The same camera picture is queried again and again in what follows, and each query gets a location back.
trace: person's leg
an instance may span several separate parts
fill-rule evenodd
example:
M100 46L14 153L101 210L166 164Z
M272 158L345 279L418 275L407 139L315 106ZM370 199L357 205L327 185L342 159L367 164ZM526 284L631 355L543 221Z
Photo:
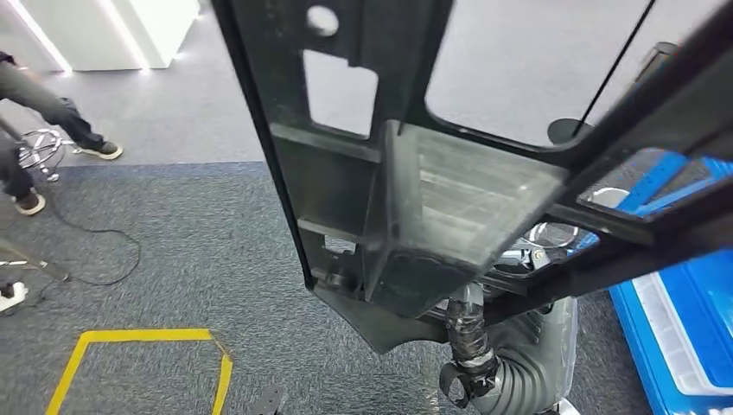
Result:
M21 167L18 161L20 149L3 137L0 140L0 182L4 184L3 191L12 196L21 214L32 216L41 212L46 200L35 192L33 178Z
M0 99L38 111L52 125L58 125L82 150L105 159L117 158L122 149L92 131L71 100L55 96L41 84L7 62L0 62Z

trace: yellow floor tape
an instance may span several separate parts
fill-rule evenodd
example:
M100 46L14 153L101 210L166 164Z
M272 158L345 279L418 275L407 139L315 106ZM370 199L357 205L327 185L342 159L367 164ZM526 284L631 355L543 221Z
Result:
M71 353L67 368L61 374L61 380L56 387L54 396L48 404L46 415L56 415L61 409L61 404L67 395L68 388L76 370L79 368L82 357L86 352L89 343L106 342L185 342L185 341L206 341L216 343L221 350L221 370L219 373L219 385L214 398L213 415L218 415L224 407L224 398L229 388L229 380L232 377L232 359L223 347L217 342L208 329L141 329L141 330L93 330L82 333L79 341Z

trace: black cable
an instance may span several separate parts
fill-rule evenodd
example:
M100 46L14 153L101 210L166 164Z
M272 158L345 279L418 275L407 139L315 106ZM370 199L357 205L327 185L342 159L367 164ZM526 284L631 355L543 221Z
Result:
M601 97L603 90L606 89L606 85L609 84L611 77L614 75L614 72L616 68L619 66L619 63L621 63L621 59L623 59L623 56L626 54L628 47L631 46L631 42L634 41L636 34L639 32L639 29L641 29L641 25L644 24L644 21L647 19L649 12L652 11L652 6L654 6L654 3L656 3L656 0L649 0L647 7L644 9L644 12L641 13L641 17L639 17L639 21L636 22L636 26L634 26L634 30L631 31L631 35L628 36L626 43L623 44L623 48L621 48L621 52L619 52L618 56L616 56L616 60L614 61L614 64L611 65L609 72L606 73L606 78L604 78L603 82L601 82L601 86L598 87L598 91L596 91L596 95L590 101L588 108L585 110L585 113L580 118L580 122L577 123L575 130L572 133L573 137L575 137L577 133L580 132L581 127L585 125L585 120L588 119L590 112L593 110L593 107L596 105L596 101Z
M66 154L67 154L66 146L65 145L62 145L61 148L63 149L63 153L61 153L61 156L56 161L56 163L54 164L54 166L51 169L49 169L52 174L55 174L56 173L56 170L58 169L59 165L64 160L64 157L66 157ZM68 219L66 219L64 217L63 214L61 214L61 212L57 208L57 206L56 206L56 200L55 200L55 197L54 197L54 192L51 189L51 187L48 186L48 185L45 185L45 186L42 186L42 187L39 186L39 188L42 190L42 195L44 195L44 197L46 197L46 200L48 201L48 203L47 203L48 204L48 210L62 224L66 225L68 227L71 227L72 229L77 229L77 230L79 230L79 231L81 231L83 233L94 233L94 234L114 233L114 234L117 234L117 235L122 236L124 239L127 239L132 245L134 245L136 247L137 252L136 252L135 262L132 264L132 267L128 271L124 272L118 278L115 278L112 281L98 282L98 281L91 281L91 280L88 280L88 279L84 279L84 278L81 278L81 277L76 277L74 275L71 275L70 278L72 280L76 279L76 280L79 280L81 283L92 285L92 286L96 286L96 287L106 287L106 286L118 284L121 281L127 279L130 275L132 275L132 273L140 265L140 259L142 257L142 253L143 253L143 246L142 246L142 244L137 239L132 238L128 233L126 233L125 231L121 231L119 229L91 229L91 228L83 227L82 225L78 225L76 223L73 223L73 222L69 221ZM51 281L49 281L46 285L44 285L43 288L41 288L41 290L38 293L38 296L37 296L38 299L33 304L31 304L30 306L31 307L35 307L40 302L42 302L44 299L46 299L43 296L43 292L49 286L51 286L53 283L57 283L57 282L59 282L59 280L52 278Z

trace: sneaker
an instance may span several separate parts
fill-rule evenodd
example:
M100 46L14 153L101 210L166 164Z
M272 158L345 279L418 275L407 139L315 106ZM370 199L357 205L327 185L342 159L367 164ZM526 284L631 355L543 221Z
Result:
M122 147L115 143L105 141L97 149L80 149L81 152L97 156L103 160L114 160L119 156L122 156Z
M13 203L16 205L16 210L26 216L33 216L43 210L46 207L46 198L39 195L34 188L30 190L30 193L22 199L13 198Z

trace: gray carpet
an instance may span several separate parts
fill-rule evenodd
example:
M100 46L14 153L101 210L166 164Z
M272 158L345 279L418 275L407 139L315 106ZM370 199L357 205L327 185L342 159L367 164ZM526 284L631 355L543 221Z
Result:
M83 331L206 327L234 362L226 413L243 413L273 384L289 390L286 414L472 413L437 391L447 347L415 342L378 356L303 288L262 163L65 168L53 194L69 220L125 230L143 256L118 285L54 284L36 307L47 279L22 275L31 298L0 318L0 367L12 374L0 412L42 413ZM116 235L0 208L4 233L76 276L108 281L134 257ZM608 296L581 298L580 312L572 401L584 415L649 413ZM218 367L211 343L92 345L63 413L206 413Z

